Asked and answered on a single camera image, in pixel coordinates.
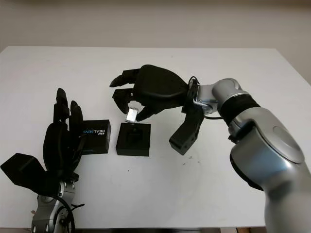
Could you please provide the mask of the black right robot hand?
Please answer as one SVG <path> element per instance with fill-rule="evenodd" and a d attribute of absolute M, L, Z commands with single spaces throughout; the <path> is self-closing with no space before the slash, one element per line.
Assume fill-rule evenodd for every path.
<path fill-rule="evenodd" d="M 189 89 L 189 85 L 177 74 L 154 65 L 124 70 L 112 80 L 110 87 L 116 88 L 112 98 L 124 114 L 128 113 L 132 101 L 143 106 L 136 116 L 137 121 L 183 106 Z"/>

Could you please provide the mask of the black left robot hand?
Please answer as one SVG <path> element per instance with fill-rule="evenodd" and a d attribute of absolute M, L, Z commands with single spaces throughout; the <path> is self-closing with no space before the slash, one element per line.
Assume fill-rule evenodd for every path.
<path fill-rule="evenodd" d="M 75 169 L 85 144 L 82 123 L 81 107 L 74 100 L 68 104 L 65 91 L 58 88 L 53 122 L 47 128 L 43 143 L 43 159 L 47 171 L 64 181 L 76 182 L 79 179 Z"/>

